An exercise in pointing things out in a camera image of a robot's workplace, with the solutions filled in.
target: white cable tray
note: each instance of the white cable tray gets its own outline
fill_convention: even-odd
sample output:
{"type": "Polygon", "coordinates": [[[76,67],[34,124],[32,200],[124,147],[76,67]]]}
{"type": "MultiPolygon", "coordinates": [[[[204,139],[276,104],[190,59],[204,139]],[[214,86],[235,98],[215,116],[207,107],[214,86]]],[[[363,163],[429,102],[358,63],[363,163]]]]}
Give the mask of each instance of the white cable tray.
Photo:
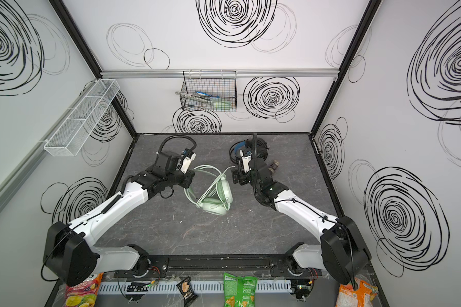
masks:
{"type": "MultiPolygon", "coordinates": [[[[123,289],[123,294],[179,294],[176,285],[178,281],[160,281],[156,286],[150,286],[146,291],[131,292],[127,291],[127,286],[131,281],[120,281],[119,286],[116,281],[103,281],[99,287],[98,294],[120,294],[119,287],[123,289]]],[[[224,283],[216,280],[191,280],[191,286],[196,294],[223,293],[224,283]]],[[[290,280],[258,280],[256,293],[291,293],[290,280]]]]}
{"type": "Polygon", "coordinates": [[[44,145],[54,157],[76,156],[119,91],[115,79],[99,79],[44,145]]]}

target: wire basket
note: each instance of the wire basket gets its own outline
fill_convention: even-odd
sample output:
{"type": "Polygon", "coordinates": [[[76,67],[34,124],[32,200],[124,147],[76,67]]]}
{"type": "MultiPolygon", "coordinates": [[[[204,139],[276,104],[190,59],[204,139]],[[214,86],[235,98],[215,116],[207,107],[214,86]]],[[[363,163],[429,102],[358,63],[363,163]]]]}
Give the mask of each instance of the wire basket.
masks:
{"type": "Polygon", "coordinates": [[[51,156],[76,156],[119,91],[114,79],[97,80],[44,145],[51,156]]]}
{"type": "Polygon", "coordinates": [[[236,112],[236,71],[184,71],[179,94],[183,110],[191,107],[236,112]]]}

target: gray marble tabletop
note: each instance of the gray marble tabletop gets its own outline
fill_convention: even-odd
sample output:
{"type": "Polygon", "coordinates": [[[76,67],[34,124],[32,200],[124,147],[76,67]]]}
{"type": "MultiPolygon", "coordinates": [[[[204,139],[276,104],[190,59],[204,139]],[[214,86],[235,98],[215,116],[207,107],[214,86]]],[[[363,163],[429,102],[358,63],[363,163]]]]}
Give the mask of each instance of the gray marble tabletop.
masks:
{"type": "MultiPolygon", "coordinates": [[[[147,168],[155,160],[161,141],[167,136],[140,136],[123,178],[147,168]]],[[[229,147],[251,136],[199,135],[196,160],[192,167],[210,164],[221,171],[232,165],[229,147]]],[[[282,182],[302,199],[324,212],[335,215],[328,190],[307,135],[262,135],[270,150],[267,163],[278,160],[275,180],[282,182]]],[[[181,152],[190,143],[184,139],[169,141],[164,150],[181,152]]],[[[261,206],[250,185],[232,184],[234,201],[225,216],[197,209],[176,186],[174,195],[160,195],[138,206],[109,229],[97,242],[99,247],[120,247],[135,243],[152,255],[202,254],[282,254],[297,242],[318,241],[292,218],[261,206]]],[[[213,177],[197,173],[193,188],[200,195],[213,177]]]]}

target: headphone ear cup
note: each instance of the headphone ear cup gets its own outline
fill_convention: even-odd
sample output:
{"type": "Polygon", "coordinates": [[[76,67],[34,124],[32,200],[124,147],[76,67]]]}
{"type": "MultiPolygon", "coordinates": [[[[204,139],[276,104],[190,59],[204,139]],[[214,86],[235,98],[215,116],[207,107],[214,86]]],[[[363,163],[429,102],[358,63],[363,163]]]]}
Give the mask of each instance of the headphone ear cup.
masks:
{"type": "Polygon", "coordinates": [[[209,212],[211,214],[225,215],[227,213],[227,209],[222,206],[222,202],[220,200],[205,198],[202,200],[201,206],[203,211],[209,212]]]}
{"type": "Polygon", "coordinates": [[[227,180],[217,182],[217,195],[223,202],[231,203],[234,201],[231,193],[231,186],[227,180]]]}

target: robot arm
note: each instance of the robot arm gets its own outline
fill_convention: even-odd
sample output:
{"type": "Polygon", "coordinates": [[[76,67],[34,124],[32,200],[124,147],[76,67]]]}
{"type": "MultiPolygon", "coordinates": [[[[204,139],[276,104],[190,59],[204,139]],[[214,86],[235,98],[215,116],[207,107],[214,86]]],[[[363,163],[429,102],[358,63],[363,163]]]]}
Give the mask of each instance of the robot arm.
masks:
{"type": "MultiPolygon", "coordinates": [[[[250,150],[245,150],[236,161],[238,169],[233,171],[234,183],[251,183],[260,204],[290,216],[321,242],[320,246],[301,244],[292,252],[293,264],[289,268],[293,273],[309,267],[326,269],[338,282],[349,283],[371,259],[357,226],[348,217],[336,218],[322,212],[282,183],[273,180],[264,162],[267,153],[262,149],[258,154],[256,138],[254,134],[250,150]]],[[[266,143],[263,140],[260,142],[266,148],[266,143]]],[[[193,153],[195,148],[196,143],[190,137],[175,135],[166,138],[157,151],[155,163],[139,174],[128,177],[119,193],[69,224],[53,224],[48,230],[44,265],[69,286],[79,284],[92,273],[125,270],[135,276],[145,275],[150,260],[140,247],[98,248],[94,245],[128,212],[166,187],[179,185],[188,188],[195,175],[189,170],[196,156],[193,153]],[[182,154],[162,151],[164,144],[172,138],[189,139],[193,147],[185,149],[182,154]]]]}
{"type": "Polygon", "coordinates": [[[250,183],[260,204],[293,218],[321,243],[314,246],[300,244],[291,251],[291,273],[301,273],[312,267],[326,269],[342,284],[353,281],[354,276],[371,259],[355,222],[349,217],[337,218],[322,212],[299,198],[284,184],[273,180],[272,172],[264,162],[268,156],[266,142],[257,138],[256,133],[252,142],[245,141],[242,148],[235,150],[239,154],[236,156],[238,169],[233,171],[234,183],[250,183]]]}
{"type": "Polygon", "coordinates": [[[159,147],[155,163],[123,182],[121,191],[69,224],[56,222],[48,229],[43,263],[69,286],[75,286],[93,273],[115,270],[131,271],[136,276],[147,273],[148,254],[136,245],[122,248],[98,248],[97,240],[128,212],[147,202],[166,187],[188,188],[195,173],[189,170],[195,159],[195,141],[187,136],[166,138],[159,147]],[[186,138],[193,143],[182,154],[162,151],[172,138],[186,138]]]}

